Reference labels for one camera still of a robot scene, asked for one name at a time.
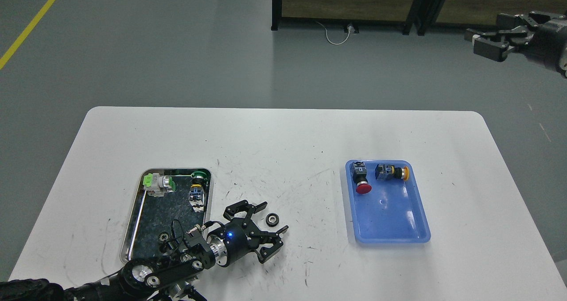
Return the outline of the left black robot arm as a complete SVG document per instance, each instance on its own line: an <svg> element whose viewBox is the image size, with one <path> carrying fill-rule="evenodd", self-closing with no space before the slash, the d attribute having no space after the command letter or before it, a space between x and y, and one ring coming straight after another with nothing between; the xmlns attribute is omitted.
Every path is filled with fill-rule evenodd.
<svg viewBox="0 0 567 301"><path fill-rule="evenodd" d="M48 279L17 279L1 283L3 301L204 301L194 286L198 275L214 266L228 267L249 253L259 263L283 247L282 234L261 230L252 216L266 208L246 200L225 208L226 222L207 221L177 234L175 226L159 235L160 254L128 261L98 281L63 289Z"/></svg>

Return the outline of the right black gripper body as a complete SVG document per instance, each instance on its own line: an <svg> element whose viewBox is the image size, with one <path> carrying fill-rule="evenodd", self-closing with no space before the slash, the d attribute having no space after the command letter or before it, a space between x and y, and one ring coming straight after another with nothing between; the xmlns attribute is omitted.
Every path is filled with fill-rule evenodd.
<svg viewBox="0 0 567 301"><path fill-rule="evenodd" d="M557 73L566 73L567 22L550 20L542 24L522 47L520 53L528 61Z"/></svg>

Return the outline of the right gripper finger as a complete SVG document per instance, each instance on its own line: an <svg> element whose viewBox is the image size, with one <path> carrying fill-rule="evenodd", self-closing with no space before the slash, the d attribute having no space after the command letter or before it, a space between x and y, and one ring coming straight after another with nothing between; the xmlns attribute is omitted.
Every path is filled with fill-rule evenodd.
<svg viewBox="0 0 567 301"><path fill-rule="evenodd" d="M530 42L530 31L527 28L497 31L469 28L465 31L464 39L472 43L474 54L503 62L510 53L518 51Z"/></svg>
<svg viewBox="0 0 567 301"><path fill-rule="evenodd" d="M525 26L530 30L535 30L539 25L553 19L565 20L566 13L550 13L537 10L517 15L499 13L497 15L497 28L500 30L512 30L519 26Z"/></svg>

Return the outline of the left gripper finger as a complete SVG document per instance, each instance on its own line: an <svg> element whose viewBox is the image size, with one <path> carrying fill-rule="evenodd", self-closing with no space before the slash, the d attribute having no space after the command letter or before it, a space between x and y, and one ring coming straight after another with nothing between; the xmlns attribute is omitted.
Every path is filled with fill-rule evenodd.
<svg viewBox="0 0 567 301"><path fill-rule="evenodd" d="M289 226L285 225L276 232L253 231L252 250L256 254L259 263L264 264L275 256L284 246L282 235L286 234Z"/></svg>
<svg viewBox="0 0 567 301"><path fill-rule="evenodd" d="M252 216L261 212L267 205L267 201L261 202L260 204L253 204L249 203L247 200L241 200L227 206L224 210L223 218L229 222L251 222Z"/></svg>

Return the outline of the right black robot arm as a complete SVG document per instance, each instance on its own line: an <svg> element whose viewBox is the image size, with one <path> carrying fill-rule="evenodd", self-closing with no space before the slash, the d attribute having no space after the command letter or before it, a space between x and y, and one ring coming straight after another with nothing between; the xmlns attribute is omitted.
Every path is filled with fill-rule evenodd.
<svg viewBox="0 0 567 301"><path fill-rule="evenodd" d="M473 53L496 62L504 62L512 53L527 61L566 77L566 14L530 11L517 15L499 13L496 30L466 29L464 39L473 45Z"/></svg>

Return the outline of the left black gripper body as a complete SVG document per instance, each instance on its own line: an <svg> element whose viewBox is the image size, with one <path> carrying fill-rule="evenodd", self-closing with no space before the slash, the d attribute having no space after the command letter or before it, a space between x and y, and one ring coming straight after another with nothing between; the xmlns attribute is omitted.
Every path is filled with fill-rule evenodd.
<svg viewBox="0 0 567 301"><path fill-rule="evenodd" d="M253 221L235 218L210 231L207 242L214 252L215 263L221 267L228 267L249 253L255 253L259 262L264 263L266 254L260 251L260 246L267 243L266 234Z"/></svg>

